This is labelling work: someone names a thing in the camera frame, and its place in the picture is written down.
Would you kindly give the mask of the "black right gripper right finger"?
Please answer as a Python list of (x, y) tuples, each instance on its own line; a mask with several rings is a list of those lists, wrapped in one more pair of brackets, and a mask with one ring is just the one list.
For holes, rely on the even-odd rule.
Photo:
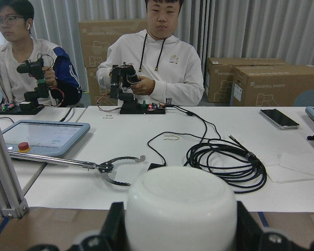
[(236, 250), (259, 250), (263, 231), (241, 201), (237, 201)]

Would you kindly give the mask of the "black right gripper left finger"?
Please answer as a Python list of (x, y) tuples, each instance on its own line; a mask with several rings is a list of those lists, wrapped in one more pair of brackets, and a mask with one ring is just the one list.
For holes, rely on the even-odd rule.
[(126, 250), (124, 215), (123, 202), (114, 202), (111, 204), (100, 232), (103, 250)]

